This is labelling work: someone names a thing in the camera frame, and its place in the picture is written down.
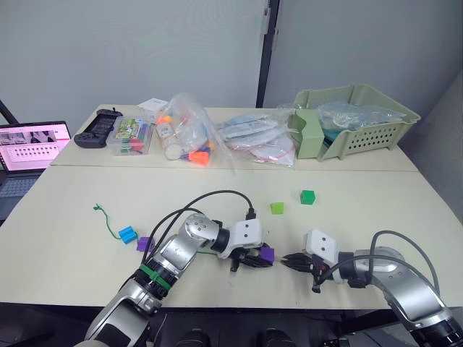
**gray wall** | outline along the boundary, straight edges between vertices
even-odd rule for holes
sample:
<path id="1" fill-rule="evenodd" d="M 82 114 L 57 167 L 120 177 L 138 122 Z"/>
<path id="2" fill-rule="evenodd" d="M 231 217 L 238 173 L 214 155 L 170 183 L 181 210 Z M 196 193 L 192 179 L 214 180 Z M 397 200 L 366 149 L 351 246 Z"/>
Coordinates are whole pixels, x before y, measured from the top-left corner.
<path id="1" fill-rule="evenodd" d="M 463 223 L 463 72 L 402 148 Z"/>
<path id="2" fill-rule="evenodd" d="M 462 0 L 281 0 L 264 106 L 368 83 L 425 116 L 462 68 Z"/>
<path id="3" fill-rule="evenodd" d="M 265 0 L 0 0 L 0 99 L 75 132 L 101 103 L 254 106 Z"/>

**green wire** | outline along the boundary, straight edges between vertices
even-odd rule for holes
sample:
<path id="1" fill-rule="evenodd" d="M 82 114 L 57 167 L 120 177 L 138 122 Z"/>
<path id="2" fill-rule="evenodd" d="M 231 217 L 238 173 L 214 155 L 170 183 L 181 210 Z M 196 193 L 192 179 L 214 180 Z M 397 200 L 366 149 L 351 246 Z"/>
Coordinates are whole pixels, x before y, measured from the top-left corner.
<path id="1" fill-rule="evenodd" d="M 104 212 L 104 209 L 99 205 L 99 204 L 95 204 L 95 206 L 93 206 L 93 209 L 95 211 L 98 211 L 100 210 L 104 216 L 106 217 L 106 227 L 108 228 L 109 232 L 111 233 L 111 235 L 116 239 L 116 240 L 120 240 L 121 238 L 120 237 L 117 237 L 116 235 L 114 235 L 113 231 L 111 230 L 111 228 L 109 227 L 109 217 L 108 215 L 106 214 L 106 212 Z"/>
<path id="2" fill-rule="evenodd" d="M 199 253 L 199 254 L 211 254 L 211 255 L 216 255 L 216 253 L 212 253 L 212 252 L 200 252 L 200 251 L 198 251 L 197 253 Z"/>

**white bottle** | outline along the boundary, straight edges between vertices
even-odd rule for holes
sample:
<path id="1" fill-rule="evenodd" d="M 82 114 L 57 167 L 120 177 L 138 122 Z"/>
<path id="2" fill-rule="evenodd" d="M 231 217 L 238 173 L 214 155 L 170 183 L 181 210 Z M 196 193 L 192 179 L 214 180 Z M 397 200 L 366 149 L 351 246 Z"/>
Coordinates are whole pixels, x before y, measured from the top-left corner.
<path id="1" fill-rule="evenodd" d="M 164 155 L 169 160 L 178 160 L 183 154 L 182 146 L 175 137 L 174 128 L 171 125 L 171 117 L 160 117 L 156 123 L 156 133 L 161 140 Z"/>

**lime green cube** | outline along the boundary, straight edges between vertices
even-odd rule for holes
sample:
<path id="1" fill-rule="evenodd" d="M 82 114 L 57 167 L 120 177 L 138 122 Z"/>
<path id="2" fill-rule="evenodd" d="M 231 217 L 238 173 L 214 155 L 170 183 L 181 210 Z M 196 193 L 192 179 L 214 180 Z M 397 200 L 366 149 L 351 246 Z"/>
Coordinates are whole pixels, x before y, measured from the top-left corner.
<path id="1" fill-rule="evenodd" d="M 313 190 L 303 190 L 301 193 L 301 204 L 313 205 L 315 201 L 315 192 Z"/>
<path id="2" fill-rule="evenodd" d="M 284 203 L 272 202 L 270 204 L 270 209 L 272 210 L 272 215 L 282 215 L 284 212 Z"/>

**laptop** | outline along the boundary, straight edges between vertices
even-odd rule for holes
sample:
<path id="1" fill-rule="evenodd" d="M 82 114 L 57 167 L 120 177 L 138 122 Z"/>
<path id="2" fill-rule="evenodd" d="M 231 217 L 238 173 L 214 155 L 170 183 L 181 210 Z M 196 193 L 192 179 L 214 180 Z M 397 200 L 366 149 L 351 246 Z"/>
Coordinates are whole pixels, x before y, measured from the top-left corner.
<path id="1" fill-rule="evenodd" d="M 71 140 L 65 121 L 0 125 L 0 220 L 29 191 L 40 174 Z"/>

